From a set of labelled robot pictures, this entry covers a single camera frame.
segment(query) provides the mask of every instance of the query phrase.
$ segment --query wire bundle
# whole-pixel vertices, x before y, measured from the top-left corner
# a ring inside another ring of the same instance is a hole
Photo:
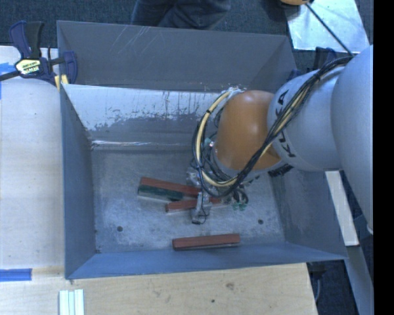
[[[212,167],[208,159],[208,151],[206,146],[206,128],[210,115],[215,109],[230,96],[231,90],[227,90],[220,94],[215,102],[209,107],[206,113],[201,118],[192,138],[192,151],[194,157],[194,168],[199,174],[200,184],[202,189],[205,190],[210,196],[215,198],[223,198],[231,193],[237,194],[237,190],[242,187],[243,181],[253,169],[267,150],[271,147],[274,139],[289,125],[291,120],[298,114],[304,102],[309,98],[313,90],[313,86],[318,83],[321,78],[328,72],[337,68],[338,66],[346,65],[352,56],[337,58],[331,62],[325,63],[321,69],[314,73],[308,80],[293,95],[292,99],[285,105],[272,127],[269,129],[267,137],[261,147],[254,153],[254,155],[247,162],[246,166],[237,173],[234,177],[230,177],[219,170]],[[207,165],[210,166],[213,175],[209,174],[206,169]]]

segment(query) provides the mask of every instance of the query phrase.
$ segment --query brown wooden stick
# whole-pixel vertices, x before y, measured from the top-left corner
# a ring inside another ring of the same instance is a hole
[[[166,190],[172,190],[176,192],[182,192],[185,195],[192,197],[197,197],[200,189],[193,186],[186,186],[184,184],[178,184],[173,182],[167,182],[162,180],[157,180],[150,177],[142,177],[140,180],[140,185],[153,186],[155,188],[161,188]]]
[[[221,203],[219,198],[210,198],[210,202],[214,204],[215,207],[217,204]],[[194,209],[197,205],[197,199],[183,199],[181,201],[175,201],[171,203],[167,203],[165,205],[165,211],[167,213],[182,211],[182,210],[190,210]]]
[[[172,240],[172,247],[175,250],[181,250],[220,245],[227,246],[237,244],[239,242],[239,234],[217,234],[213,236],[175,238]]]

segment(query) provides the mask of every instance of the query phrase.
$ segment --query clamp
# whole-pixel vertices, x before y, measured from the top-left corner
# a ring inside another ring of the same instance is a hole
[[[61,57],[51,59],[51,49],[48,49],[48,59],[42,57],[39,46],[43,22],[19,21],[9,30],[10,40],[20,53],[20,60],[14,64],[15,71],[0,75],[0,81],[20,76],[44,80],[59,87],[59,76],[53,71],[56,64],[65,63],[65,74],[62,75],[69,83],[74,83],[77,77],[77,60],[74,51],[64,51]]]

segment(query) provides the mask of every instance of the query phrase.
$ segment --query person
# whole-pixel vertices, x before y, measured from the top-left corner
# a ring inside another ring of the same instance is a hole
[[[136,0],[131,24],[211,30],[230,7],[231,0]]]

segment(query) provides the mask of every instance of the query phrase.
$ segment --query black carpet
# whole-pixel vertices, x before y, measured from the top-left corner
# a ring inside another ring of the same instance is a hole
[[[368,39],[373,44],[374,0],[355,1]],[[44,22],[41,46],[57,48],[57,20],[128,24],[134,4],[135,0],[0,0],[0,45],[11,45],[9,27],[17,21],[25,20]],[[215,30],[289,35],[284,9],[280,8],[275,0],[233,0],[232,10]],[[313,68],[314,52],[294,51],[294,56],[297,68],[302,72]],[[357,218],[361,211],[350,191],[349,203],[354,217]],[[373,237],[362,240],[362,249],[373,281]],[[324,273],[320,279],[318,313],[357,315],[343,261],[322,264]],[[316,293],[317,279],[313,279],[313,287]]]

